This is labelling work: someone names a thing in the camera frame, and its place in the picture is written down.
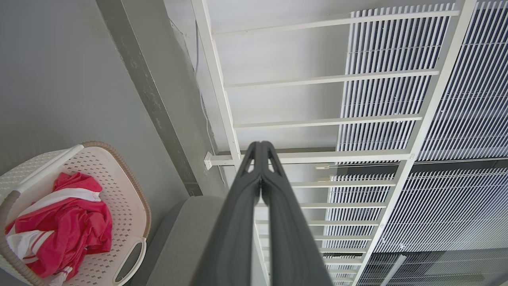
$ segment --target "wire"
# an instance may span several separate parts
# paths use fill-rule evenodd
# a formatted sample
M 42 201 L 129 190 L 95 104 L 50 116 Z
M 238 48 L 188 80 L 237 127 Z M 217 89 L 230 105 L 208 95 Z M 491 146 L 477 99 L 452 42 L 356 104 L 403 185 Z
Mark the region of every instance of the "wire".
M 197 82 L 198 81 L 198 66 L 199 66 L 199 29 L 198 29 L 198 22 L 195 21 L 195 23 L 196 23 L 196 69 L 194 71 L 194 77 L 196 78 L 196 82 Z M 212 137 L 210 136 L 210 131 L 208 130 L 208 124 L 209 124 L 208 114 L 206 113 L 206 110 L 205 110 L 205 101 L 203 100 L 203 95 L 201 94 L 201 90 L 199 90 L 199 96 L 200 96 L 200 103 L 201 103 L 201 111 L 203 112 L 203 115 L 205 116 L 205 119 L 206 119 L 206 134 L 208 134 L 208 140 L 210 140 L 210 145 L 212 147 L 212 155 L 215 156 L 215 150 L 213 148 Z M 220 167 L 219 167 L 219 175 L 220 175 L 220 179 L 224 183 L 224 186 L 226 187 L 226 189 L 228 189 L 228 185 L 226 184 L 226 181 L 224 180 L 222 172 L 220 171 Z

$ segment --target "laundry basket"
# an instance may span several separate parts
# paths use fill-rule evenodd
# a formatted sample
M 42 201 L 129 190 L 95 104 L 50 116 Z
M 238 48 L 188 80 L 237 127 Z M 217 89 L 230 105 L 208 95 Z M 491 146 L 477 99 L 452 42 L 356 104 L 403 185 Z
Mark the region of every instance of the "laundry basket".
M 113 219 L 111 251 L 86 255 L 79 273 L 64 285 L 121 286 L 138 270 L 146 252 L 151 214 L 146 199 L 120 155 L 108 144 L 91 141 L 67 150 L 44 153 L 0 177 L 0 267 L 29 285 L 48 284 L 28 268 L 10 249 L 5 226 L 24 209 L 51 193 L 61 172 L 82 172 L 103 187 L 100 198 Z M 135 246 L 141 252 L 132 269 L 118 277 Z

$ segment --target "basket rim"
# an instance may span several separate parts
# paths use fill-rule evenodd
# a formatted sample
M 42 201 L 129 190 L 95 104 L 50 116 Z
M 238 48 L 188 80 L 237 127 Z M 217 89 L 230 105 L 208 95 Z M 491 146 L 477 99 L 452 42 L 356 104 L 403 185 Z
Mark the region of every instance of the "basket rim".
M 88 147 L 99 147 L 102 148 L 108 153 L 110 153 L 113 158 L 116 160 L 118 165 L 122 168 L 123 172 L 127 175 L 128 179 L 134 186 L 138 197 L 143 204 L 143 207 L 146 212 L 146 226 L 145 232 L 143 234 L 144 238 L 148 237 L 151 227 L 151 211 L 150 206 L 146 200 L 146 197 L 141 190 L 141 186 L 139 185 L 138 180 L 132 173 L 131 169 L 127 166 L 124 159 L 120 156 L 120 154 L 109 144 L 101 142 L 101 141 L 87 141 L 81 144 L 84 148 Z M 7 225 L 7 217 L 9 215 L 9 211 L 16 202 L 16 200 L 20 197 L 21 193 L 17 190 L 11 191 L 5 200 L 0 205 L 0 255 L 2 255 L 6 261 L 28 282 L 30 282 L 34 286 L 49 286 L 44 280 L 42 280 L 38 275 L 36 275 L 28 266 L 26 266 L 23 261 L 21 261 L 16 254 L 11 250 L 7 243 L 7 238 L 5 232 L 2 231 L 5 229 Z

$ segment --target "gray beam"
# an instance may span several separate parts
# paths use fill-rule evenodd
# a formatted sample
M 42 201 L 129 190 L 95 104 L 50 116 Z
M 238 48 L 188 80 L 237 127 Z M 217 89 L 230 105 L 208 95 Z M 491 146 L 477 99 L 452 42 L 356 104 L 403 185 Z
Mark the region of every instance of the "gray beam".
M 163 1 L 97 0 L 97 5 L 189 195 L 224 196 L 219 168 L 206 170 L 203 162 L 212 146 L 201 97 Z

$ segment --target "basket handle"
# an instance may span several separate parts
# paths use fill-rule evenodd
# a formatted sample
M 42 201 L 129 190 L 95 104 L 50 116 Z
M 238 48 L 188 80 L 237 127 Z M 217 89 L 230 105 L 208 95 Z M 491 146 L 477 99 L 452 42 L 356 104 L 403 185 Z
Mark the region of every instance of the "basket handle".
M 46 282 L 40 279 L 18 256 L 12 251 L 7 243 L 5 236 L 5 226 L 7 225 L 7 217 L 11 211 L 12 206 L 18 200 L 21 193 L 19 191 L 12 191 L 7 195 L 5 200 L 0 205 L 0 254 L 7 260 L 7 262 L 23 276 L 28 282 L 35 286 L 48 286 Z
M 125 283 L 127 283 L 127 281 L 129 281 L 132 278 L 132 276 L 134 276 L 136 271 L 138 271 L 139 267 L 141 266 L 141 263 L 143 262 L 143 259 L 145 258 L 145 254 L 146 254 L 146 238 L 144 238 L 144 237 L 136 237 L 136 238 L 133 238 L 133 239 L 134 239 L 134 242 L 133 242 L 133 245 L 131 247 L 131 250 L 129 251 L 129 255 L 127 255 L 125 257 L 125 259 L 123 259 L 122 264 L 120 265 L 120 267 L 118 268 L 118 271 L 115 273 L 115 276 L 113 277 L 113 286 L 122 286 Z M 134 265 L 129 270 L 127 275 L 125 275 L 120 281 L 115 281 L 116 278 L 118 277 L 118 275 L 120 274 L 120 271 L 122 270 L 124 264 L 127 262 L 128 258 L 131 256 L 131 253 L 134 251 L 134 248 L 136 248 L 136 246 L 139 243 L 141 243 L 141 251 L 139 252 L 139 256 L 138 256 L 138 259 L 136 260 L 136 263 L 134 263 Z
M 44 163 L 42 166 L 33 171 L 30 175 L 26 176 L 21 182 L 16 186 L 16 190 L 20 193 L 25 192 L 27 189 L 32 187 L 34 184 L 38 183 L 42 178 L 51 174 L 51 172 L 55 171 L 71 159 L 74 155 L 76 155 L 79 151 L 83 149 L 83 145 L 79 144 L 69 149 L 64 150 L 61 154 L 53 157 L 51 160 Z

